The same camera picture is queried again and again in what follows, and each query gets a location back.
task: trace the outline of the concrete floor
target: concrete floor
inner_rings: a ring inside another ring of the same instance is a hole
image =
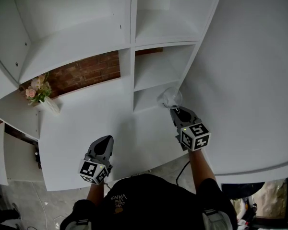
[[[157,175],[175,184],[176,177],[188,160],[188,156],[183,156],[146,173]],[[115,182],[108,183],[110,187],[114,184]],[[195,193],[190,165],[181,174],[179,185]],[[109,189],[106,185],[104,187],[106,195]],[[74,203],[80,199],[85,199],[88,192],[89,187],[48,192],[44,182],[11,181],[9,186],[1,186],[1,194],[8,208],[11,208],[12,203],[18,206],[22,220],[6,221],[4,224],[14,226],[15,223],[19,222],[25,230],[29,226],[35,227],[37,230],[46,230],[46,214],[48,230],[56,230],[58,228],[55,226],[54,219],[59,216],[67,217],[70,215]],[[60,223],[63,218],[60,217],[56,220]]]

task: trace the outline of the flower vase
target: flower vase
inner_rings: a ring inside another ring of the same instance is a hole
[[[58,115],[60,113],[60,109],[58,107],[57,104],[55,104],[55,102],[50,99],[48,96],[45,97],[45,101],[42,102],[39,100],[39,102],[41,102],[41,104],[49,111],[51,112],[53,115]]]

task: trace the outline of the white desk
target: white desk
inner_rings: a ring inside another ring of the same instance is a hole
[[[80,159],[96,139],[114,137],[109,180],[143,172],[174,160],[182,151],[167,109],[132,113],[121,79],[68,93],[59,116],[41,111],[40,157],[47,190],[89,186],[77,174]]]

